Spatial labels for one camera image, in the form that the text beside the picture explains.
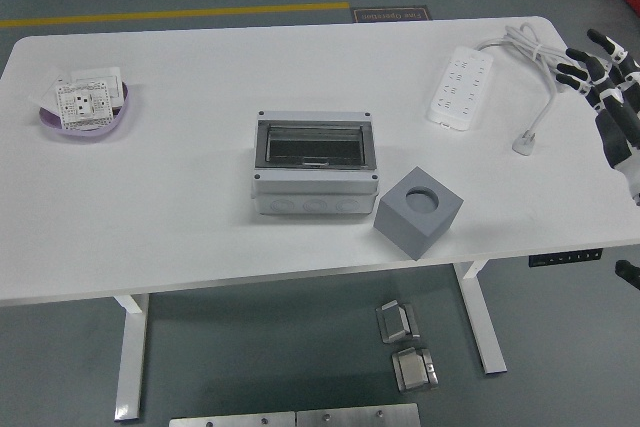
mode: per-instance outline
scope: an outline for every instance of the power outlet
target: power outlet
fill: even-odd
[[[469,130],[481,103],[493,57],[458,46],[431,101],[427,118],[443,127]]]

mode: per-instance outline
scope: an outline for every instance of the white power cord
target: white power cord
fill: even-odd
[[[525,32],[526,30],[530,32],[530,35],[527,35]],[[533,26],[528,22],[522,24],[519,29],[507,26],[506,31],[507,33],[504,37],[482,42],[476,47],[476,50],[482,50],[493,46],[515,47],[522,55],[531,60],[544,75],[550,93],[549,101],[536,116],[529,128],[514,140],[511,145],[513,150],[517,153],[521,155],[530,155],[535,143],[535,130],[544,116],[547,115],[551,109],[558,90],[562,88],[561,85],[555,81],[555,74],[558,73],[556,66],[559,63],[570,65],[577,64],[573,59],[567,57],[564,51],[541,44]]]

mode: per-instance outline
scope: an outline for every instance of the metal plate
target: metal plate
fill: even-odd
[[[420,427],[416,404],[298,412],[297,427]]]
[[[169,427],[296,427],[295,412],[173,419]]]

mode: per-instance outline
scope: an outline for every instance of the metal bracket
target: metal bracket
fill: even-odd
[[[433,360],[427,349],[416,350],[411,347],[396,352],[391,356],[391,360],[400,392],[422,387],[433,389],[438,386]]]
[[[385,344],[403,340],[419,340],[418,324],[411,304],[399,304],[397,300],[376,309],[380,335]]]

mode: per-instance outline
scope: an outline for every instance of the white power strip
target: white power strip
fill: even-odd
[[[468,130],[481,103],[493,57],[458,46],[436,90],[427,118],[443,127]]]

